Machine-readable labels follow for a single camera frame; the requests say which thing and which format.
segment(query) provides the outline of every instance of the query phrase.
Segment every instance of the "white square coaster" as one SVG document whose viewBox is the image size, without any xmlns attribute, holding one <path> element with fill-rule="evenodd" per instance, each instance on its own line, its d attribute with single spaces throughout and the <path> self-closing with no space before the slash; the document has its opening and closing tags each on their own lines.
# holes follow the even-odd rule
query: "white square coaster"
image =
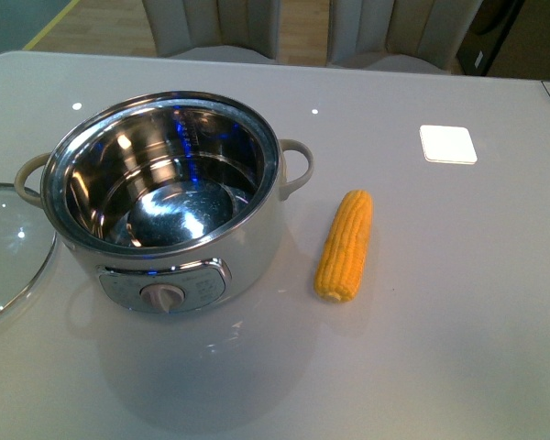
<svg viewBox="0 0 550 440">
<path fill-rule="evenodd" d="M 468 130 L 463 126 L 420 126 L 423 155 L 430 162 L 477 162 L 477 153 Z"/>
</svg>

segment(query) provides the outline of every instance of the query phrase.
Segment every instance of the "control panel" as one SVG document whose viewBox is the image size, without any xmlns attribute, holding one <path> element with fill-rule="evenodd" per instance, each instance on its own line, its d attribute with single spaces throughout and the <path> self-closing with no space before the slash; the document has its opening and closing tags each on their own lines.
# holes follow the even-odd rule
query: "control panel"
<svg viewBox="0 0 550 440">
<path fill-rule="evenodd" d="M 220 298 L 231 275 L 220 258 L 162 270 L 100 268 L 106 294 L 128 309 L 173 314 L 200 309 Z"/>
</svg>

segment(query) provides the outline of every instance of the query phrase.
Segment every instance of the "wooden floor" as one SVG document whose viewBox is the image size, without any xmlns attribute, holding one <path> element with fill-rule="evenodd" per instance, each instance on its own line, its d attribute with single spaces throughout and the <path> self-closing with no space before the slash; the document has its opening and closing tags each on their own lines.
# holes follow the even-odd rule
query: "wooden floor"
<svg viewBox="0 0 550 440">
<path fill-rule="evenodd" d="M 280 63 L 325 63 L 328 0 L 282 0 Z M 33 50 L 154 57 L 140 0 L 80 0 Z"/>
</svg>

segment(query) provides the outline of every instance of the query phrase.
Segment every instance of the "glass lid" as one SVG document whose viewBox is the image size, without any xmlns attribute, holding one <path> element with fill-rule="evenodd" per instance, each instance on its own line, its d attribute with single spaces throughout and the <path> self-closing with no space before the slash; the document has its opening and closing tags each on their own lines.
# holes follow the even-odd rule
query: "glass lid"
<svg viewBox="0 0 550 440">
<path fill-rule="evenodd" d="M 43 211 L 23 201 L 12 184 L 0 183 L 0 315 L 27 298 L 54 245 Z"/>
</svg>

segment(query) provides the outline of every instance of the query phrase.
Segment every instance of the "chair back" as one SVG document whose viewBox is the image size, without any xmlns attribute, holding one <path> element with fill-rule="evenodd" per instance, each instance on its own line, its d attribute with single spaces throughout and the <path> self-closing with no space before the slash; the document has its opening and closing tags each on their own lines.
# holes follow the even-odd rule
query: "chair back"
<svg viewBox="0 0 550 440">
<path fill-rule="evenodd" d="M 142 0 L 157 54 L 238 46 L 277 59 L 281 0 Z"/>
<path fill-rule="evenodd" d="M 409 55 L 447 69 L 482 0 L 331 0 L 327 62 L 363 52 Z"/>
</svg>

